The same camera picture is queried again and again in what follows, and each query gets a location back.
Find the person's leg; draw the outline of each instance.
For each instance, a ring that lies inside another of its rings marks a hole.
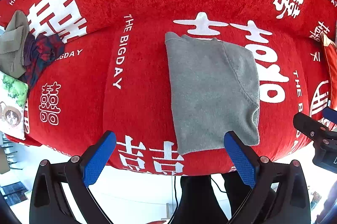
[[[226,224],[228,219],[213,192],[211,177],[182,176],[180,204],[171,224]]]
[[[239,173],[237,171],[226,174],[221,174],[225,181],[225,189],[227,197],[230,202],[230,210],[232,216],[241,206],[246,196],[249,194],[251,188],[244,184]],[[263,218],[270,208],[271,203],[274,201],[276,193],[273,189],[270,189],[264,206],[262,207],[259,219]]]

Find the red blanket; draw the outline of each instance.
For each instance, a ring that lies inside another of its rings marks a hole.
[[[173,31],[253,52],[261,99],[261,142],[253,148],[279,159],[309,143],[292,126],[295,113],[328,123],[321,116],[328,73],[314,39],[321,31],[335,36],[336,6],[336,0],[1,0],[0,25],[21,9],[35,35],[71,41],[31,91],[27,143],[80,155],[112,130],[118,145],[108,163],[116,168],[229,171],[224,149],[176,152],[164,44]]]

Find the blue gripper pad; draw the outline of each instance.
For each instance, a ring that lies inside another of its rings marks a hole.
[[[325,107],[323,109],[323,117],[337,124],[337,111],[331,109],[330,107]]]
[[[254,166],[249,162],[240,146],[229,133],[225,134],[225,137],[223,138],[223,145],[225,146],[230,159],[234,163],[243,183],[249,185],[253,189],[256,183]]]
[[[100,139],[98,143],[99,147],[95,147],[96,151],[94,155],[84,167],[83,183],[87,188],[89,185],[96,183],[116,147],[116,135],[114,132],[106,132],[106,135],[103,137],[105,137],[105,139]]]

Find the plaid shirt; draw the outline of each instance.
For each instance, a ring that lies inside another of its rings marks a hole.
[[[24,52],[24,56],[27,56],[31,63],[25,66],[26,72],[20,80],[27,83],[29,89],[33,88],[45,68],[64,53],[64,48],[65,44],[57,34],[49,37],[39,34],[35,43],[29,48],[24,48],[24,50],[30,50],[30,52]]]

